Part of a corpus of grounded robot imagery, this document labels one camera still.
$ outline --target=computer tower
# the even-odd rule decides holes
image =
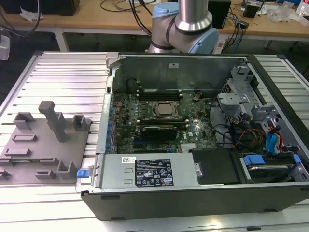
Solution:
[[[80,0],[42,0],[41,12],[46,15],[73,16],[80,4]],[[0,5],[7,14],[19,14],[20,8],[37,12],[37,0],[0,0]]]

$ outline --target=gray side panel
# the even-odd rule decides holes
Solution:
[[[169,191],[121,194],[88,194],[81,198],[96,218],[172,218],[201,215],[281,211],[309,197],[309,185],[302,188],[272,187]]]

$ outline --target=white table leg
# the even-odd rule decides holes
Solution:
[[[228,39],[228,34],[219,34],[219,39],[213,49],[213,54],[221,54],[225,41]]]
[[[69,52],[69,46],[68,46],[67,40],[65,38],[64,32],[55,31],[54,33],[55,33],[60,51],[61,52]]]

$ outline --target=white sticker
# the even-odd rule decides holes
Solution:
[[[122,156],[122,163],[135,163],[136,156]]]
[[[177,69],[177,68],[179,68],[179,63],[170,63],[169,68]]]

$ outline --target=black box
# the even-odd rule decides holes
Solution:
[[[214,28],[224,27],[230,5],[231,0],[209,0],[208,10],[212,14],[212,26]]]
[[[243,16],[246,18],[254,18],[259,9],[260,6],[257,3],[247,2],[245,3],[245,11],[243,12]]]
[[[73,16],[80,0],[41,0],[42,14]],[[21,13],[20,7],[26,11],[38,12],[37,0],[0,0],[0,5],[7,14]]]

